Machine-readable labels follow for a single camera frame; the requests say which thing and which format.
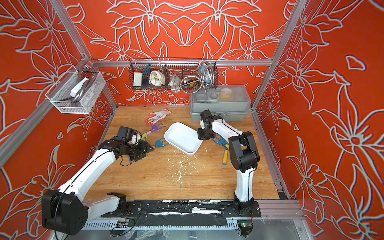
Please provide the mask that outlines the white plastic storage box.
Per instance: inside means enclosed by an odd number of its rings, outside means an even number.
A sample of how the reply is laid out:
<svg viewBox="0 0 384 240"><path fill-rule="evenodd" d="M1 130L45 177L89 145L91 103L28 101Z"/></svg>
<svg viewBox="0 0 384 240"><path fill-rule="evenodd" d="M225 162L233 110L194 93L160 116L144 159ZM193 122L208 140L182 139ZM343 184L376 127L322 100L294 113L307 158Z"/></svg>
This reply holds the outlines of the white plastic storage box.
<svg viewBox="0 0 384 240"><path fill-rule="evenodd" d="M180 123L173 123L165 132L164 139L179 151L193 156L199 150L203 140L198 138L198 132Z"/></svg>

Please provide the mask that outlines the blue fork rake yellow handle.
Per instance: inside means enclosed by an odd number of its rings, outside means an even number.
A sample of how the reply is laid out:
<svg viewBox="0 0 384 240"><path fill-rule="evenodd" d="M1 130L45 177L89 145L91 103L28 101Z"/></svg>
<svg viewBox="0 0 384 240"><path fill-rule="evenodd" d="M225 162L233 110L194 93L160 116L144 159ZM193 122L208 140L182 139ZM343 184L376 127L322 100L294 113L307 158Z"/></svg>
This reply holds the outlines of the blue fork rake yellow handle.
<svg viewBox="0 0 384 240"><path fill-rule="evenodd" d="M229 156L229 145L225 145L225 152L223 155L222 165L226 166L228 164L228 156Z"/></svg>

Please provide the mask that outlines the blue claw rake yellow handle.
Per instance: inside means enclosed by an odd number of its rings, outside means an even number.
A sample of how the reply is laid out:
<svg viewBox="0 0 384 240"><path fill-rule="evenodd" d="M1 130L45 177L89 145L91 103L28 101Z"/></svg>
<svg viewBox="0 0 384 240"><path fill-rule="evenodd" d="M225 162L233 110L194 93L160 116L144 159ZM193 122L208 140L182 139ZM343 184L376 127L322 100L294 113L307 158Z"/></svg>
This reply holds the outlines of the blue claw rake yellow handle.
<svg viewBox="0 0 384 240"><path fill-rule="evenodd" d="M225 147L226 150L229 150L229 144L228 142L219 134L215 134L214 138L212 139L216 144L221 145Z"/></svg>

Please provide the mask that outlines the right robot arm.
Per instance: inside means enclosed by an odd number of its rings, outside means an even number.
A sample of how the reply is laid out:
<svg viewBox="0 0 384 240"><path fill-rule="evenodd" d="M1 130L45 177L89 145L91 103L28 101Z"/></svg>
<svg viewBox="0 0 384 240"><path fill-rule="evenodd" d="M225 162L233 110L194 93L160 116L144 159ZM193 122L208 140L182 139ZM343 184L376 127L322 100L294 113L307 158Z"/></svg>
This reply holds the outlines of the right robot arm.
<svg viewBox="0 0 384 240"><path fill-rule="evenodd" d="M209 140L220 135L229 144L230 160L237 171L234 208L239 215L245 215L253 209L253 178L260 161L255 138L249 131L242 132L232 127L223 117L212 115L210 110L204 110L200 116L200 140Z"/></svg>

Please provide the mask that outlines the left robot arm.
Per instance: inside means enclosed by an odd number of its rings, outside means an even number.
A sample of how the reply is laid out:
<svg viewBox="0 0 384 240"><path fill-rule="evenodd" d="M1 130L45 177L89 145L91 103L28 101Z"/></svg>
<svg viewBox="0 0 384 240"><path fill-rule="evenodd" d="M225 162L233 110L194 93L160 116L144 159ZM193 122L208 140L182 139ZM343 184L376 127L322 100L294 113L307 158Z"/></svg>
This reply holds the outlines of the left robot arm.
<svg viewBox="0 0 384 240"><path fill-rule="evenodd" d="M48 190L42 196L42 225L54 233L75 235L90 221L105 214L127 216L127 197L110 192L98 200L87 201L85 196L116 160L127 156L137 162L154 151L138 131L120 127L118 134L103 141L91 159L57 190Z"/></svg>

